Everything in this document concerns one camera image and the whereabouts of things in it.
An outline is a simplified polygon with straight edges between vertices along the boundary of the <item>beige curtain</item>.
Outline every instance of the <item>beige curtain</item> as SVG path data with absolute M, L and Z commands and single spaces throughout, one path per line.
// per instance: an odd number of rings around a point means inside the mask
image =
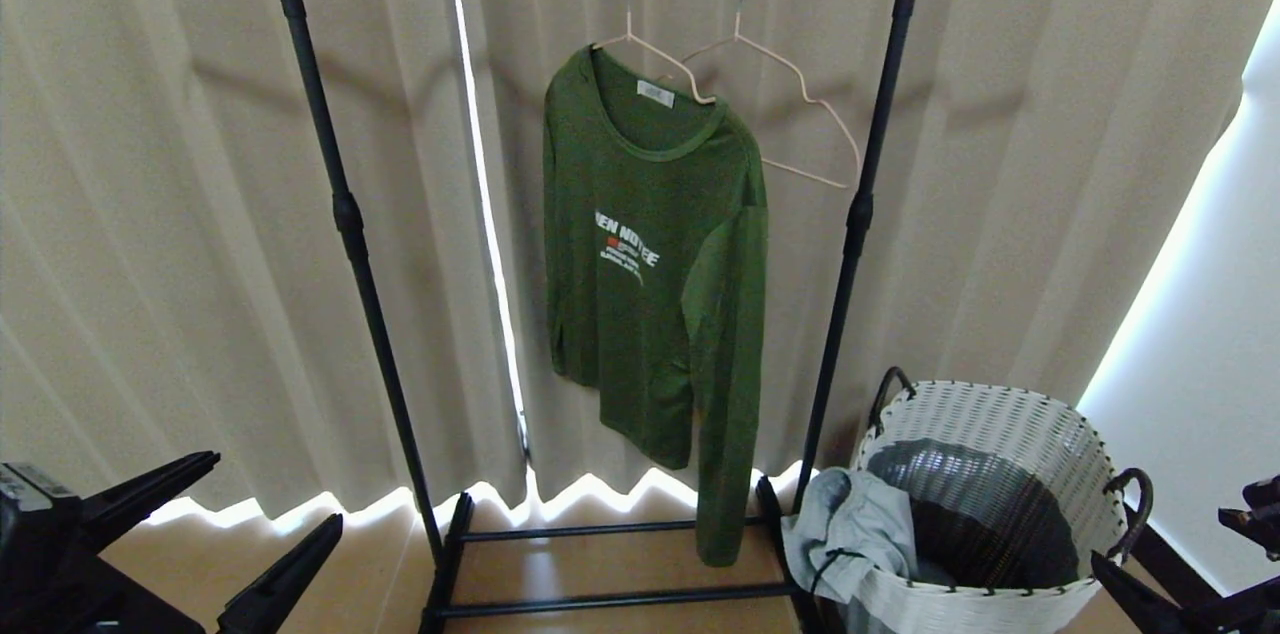
M 270 515 L 408 484 L 279 0 L 4 0 L 0 456 L 193 450 Z M 453 0 L 307 0 L 436 503 L 525 497 Z
M 539 173 L 547 82 L 585 42 L 621 33 L 625 0 L 465 1 L 540 492 L 586 471 L 626 491 L 650 464 L 598 423 L 594 393 L 550 371 Z M 680 55 L 726 36 L 736 1 L 636 0 L 636 22 Z M 847 457 L 893 364 L 1078 400 L 1238 99 L 1270 1 L 919 0 L 824 461 Z M 797 61 L 865 142 L 891 3 L 748 0 L 744 28 Z M 850 182 L 836 124 L 800 104 L 786 69 L 731 47 L 696 70 L 765 156 Z M 800 456 L 851 191 L 765 172 L 756 465 L 776 473 Z

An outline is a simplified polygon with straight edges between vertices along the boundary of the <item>light gray garment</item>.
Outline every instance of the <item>light gray garment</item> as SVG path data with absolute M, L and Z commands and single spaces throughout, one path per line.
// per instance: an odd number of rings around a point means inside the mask
M 800 514 L 782 520 L 782 543 L 791 576 L 812 589 L 822 570 L 817 594 L 840 603 L 854 598 L 873 566 L 913 579 L 919 574 L 911 500 L 868 471 L 833 467 L 815 476 Z

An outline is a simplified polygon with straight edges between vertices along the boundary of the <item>black vertical pole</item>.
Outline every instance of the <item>black vertical pole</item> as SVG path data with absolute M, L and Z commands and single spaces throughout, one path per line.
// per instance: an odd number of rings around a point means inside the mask
M 320 155 L 333 187 L 333 219 L 342 233 L 342 243 L 351 260 L 351 270 L 356 274 L 356 287 L 360 289 L 360 302 L 365 306 L 365 321 L 374 339 L 374 352 L 378 355 L 378 368 L 387 386 L 387 400 L 392 405 L 396 419 L 396 433 L 399 434 L 408 475 L 413 484 L 413 497 L 426 526 L 426 538 L 431 543 L 431 556 L 436 562 L 444 556 L 444 543 L 440 541 L 440 528 L 435 524 L 431 511 L 431 497 L 426 492 L 426 474 L 422 471 L 422 457 L 413 437 L 413 424 L 404 405 L 404 389 L 401 387 L 399 373 L 396 370 L 396 355 L 387 334 L 387 320 L 378 301 L 378 287 L 374 286 L 374 270 L 369 265 L 369 245 L 365 242 L 365 220 L 361 219 L 356 197 L 347 187 L 347 174 L 342 168 L 342 155 L 338 152 L 338 137 L 333 132 L 333 119 L 329 118 L 329 104 L 324 96 L 324 82 L 320 79 L 320 65 L 311 45 L 311 32 L 307 29 L 307 12 L 302 0 L 280 0 L 284 17 L 289 22 L 289 35 L 293 37 L 293 51 L 302 72 L 302 86 L 311 106 L 311 119 L 320 138 Z
M 876 92 L 876 109 L 872 113 L 872 128 L 867 136 L 867 158 L 863 161 L 863 175 L 858 182 L 858 193 L 849 205 L 849 219 L 845 222 L 845 250 L 840 263 L 840 279 L 836 283 L 836 301 L 831 306 L 831 324 L 827 327 L 827 343 L 822 351 L 822 366 L 818 370 L 818 389 L 813 397 L 813 410 L 809 412 L 809 432 L 804 441 L 804 459 L 800 464 L 800 480 L 796 483 L 796 498 L 792 508 L 800 511 L 804 491 L 813 474 L 813 462 L 818 456 L 818 439 L 822 437 L 822 423 L 827 416 L 827 401 L 831 398 L 831 382 L 836 377 L 836 360 L 840 357 L 840 339 L 845 334 L 845 318 L 849 315 L 849 296 L 854 288 L 854 273 L 858 272 L 858 259 L 863 255 L 867 231 L 872 225 L 872 190 L 876 187 L 876 170 L 879 168 L 881 149 L 884 146 L 884 132 L 888 129 L 888 114 L 893 105 L 893 88 L 897 87 L 897 73 L 902 65 L 902 50 L 906 49 L 906 28 L 911 22 L 915 0 L 893 0 L 893 19 L 888 29 L 888 46 L 884 50 L 884 65 L 881 70 L 879 90 Z

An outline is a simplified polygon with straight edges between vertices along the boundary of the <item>clothing rack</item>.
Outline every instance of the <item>clothing rack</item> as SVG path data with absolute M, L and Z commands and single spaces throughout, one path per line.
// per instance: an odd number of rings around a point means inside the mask
M 845 246 L 840 265 L 840 278 L 837 279 L 836 296 L 832 302 L 831 321 L 827 328 L 827 341 L 823 348 L 822 365 L 818 374 L 817 392 L 814 393 L 813 410 L 809 416 L 809 428 L 805 434 L 804 457 L 800 466 L 800 479 L 796 488 L 796 508 L 804 497 L 805 487 L 813 471 L 814 457 L 818 453 L 818 439 L 822 433 L 822 424 L 827 411 L 827 402 L 831 396 L 831 384 L 836 373 L 836 359 L 840 352 L 840 341 L 845 330 L 845 316 L 849 310 L 850 292 L 854 284 L 854 273 L 858 269 L 858 260 L 861 256 L 863 243 L 872 220 L 872 190 L 876 183 L 876 173 L 879 165 L 881 150 L 884 145 L 884 133 L 888 129 L 890 109 L 893 104 L 893 90 L 897 83 L 899 69 L 902 63 L 902 51 L 906 46 L 908 26 L 915 0 L 893 0 L 892 23 L 888 33 L 888 45 L 884 51 L 883 68 L 881 70 L 879 87 L 876 93 L 876 108 L 872 114 L 870 132 L 867 137 L 867 158 L 863 174 L 858 183 L 852 204 L 846 218 Z M 563 597 L 556 599 L 520 601 L 506 603 L 484 605 L 456 605 L 452 601 L 453 588 L 457 583 L 458 570 L 462 564 L 462 555 L 467 543 L 492 542 L 502 539 L 540 539 L 552 537 L 581 537 L 595 534 L 616 534 L 623 532 L 669 532 L 677 529 L 692 529 L 692 521 L 660 521 L 653 524 L 623 524 L 612 526 L 572 526 L 552 529 L 526 529 L 516 532 L 480 533 L 468 532 L 474 502 L 471 497 L 462 492 L 457 507 L 453 512 L 452 524 L 445 537 L 440 537 L 440 530 L 431 514 L 431 498 L 426 488 L 426 476 L 422 471 L 422 461 L 419 455 L 417 441 L 413 435 L 413 427 L 404 405 L 404 392 L 401 387 L 399 375 L 396 369 L 396 359 L 392 352 L 390 339 L 387 333 L 387 323 L 383 319 L 381 305 L 378 300 L 378 289 L 374 286 L 372 269 L 369 265 L 369 247 L 365 243 L 364 220 L 356 197 L 347 184 L 343 170 L 342 156 L 338 151 L 338 138 L 334 134 L 333 122 L 329 118 L 329 105 L 325 101 L 324 83 L 320 78 L 320 69 L 316 64 L 315 50 L 311 44 L 311 33 L 307 29 L 306 8 L 303 0 L 280 0 L 280 6 L 288 19 L 289 33 L 293 38 L 293 49 L 298 60 L 298 69 L 302 74 L 302 85 L 306 90 L 307 104 L 311 109 L 311 118 L 315 122 L 316 136 L 320 142 L 320 155 L 329 174 L 329 183 L 333 188 L 333 216 L 338 232 L 342 236 L 347 257 L 351 260 L 352 272 L 356 277 L 356 286 L 360 291 L 360 300 L 365 309 L 365 320 L 369 324 L 369 333 L 372 338 L 374 350 L 378 356 L 378 365 L 381 370 L 383 382 L 387 388 L 387 397 L 390 402 L 392 414 L 396 420 L 396 429 L 401 446 L 404 451 L 404 460 L 408 464 L 410 478 L 413 484 L 413 494 L 419 511 L 426 528 L 426 535 L 431 546 L 431 555 L 435 560 L 435 578 L 428 594 L 426 607 L 422 611 L 420 634 L 435 634 L 444 630 L 449 619 L 497 616 L 512 614 L 566 611 L 595 607 L 623 607 L 637 605 L 663 605 L 681 602 L 704 602 L 718 599 L 741 599 L 756 597 L 791 597 L 796 616 L 806 634 L 822 631 L 822 622 L 818 617 L 815 602 L 808 592 L 796 585 L 791 575 L 787 574 L 786 557 L 782 552 L 782 507 L 773 492 L 767 476 L 762 476 L 756 484 L 756 497 L 760 515 L 748 517 L 749 525 L 768 526 L 772 534 L 773 547 L 778 562 L 782 566 L 783 580 L 778 583 L 710 587 L 694 589 L 672 589 L 657 592 L 636 592 L 622 594 Z

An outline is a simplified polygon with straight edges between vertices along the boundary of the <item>shirt sleeve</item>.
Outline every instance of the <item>shirt sleeve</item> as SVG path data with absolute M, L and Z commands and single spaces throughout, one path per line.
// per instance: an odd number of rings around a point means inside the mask
M 760 411 L 768 210 L 745 206 L 703 242 L 681 296 L 690 378 L 701 415 L 698 555 L 737 560 Z
M 547 337 L 552 348 L 552 368 L 564 374 L 564 347 L 562 346 L 563 318 L 561 293 L 564 288 L 564 229 L 559 227 L 557 209 L 556 147 L 549 123 L 543 120 L 543 247 L 547 257 Z

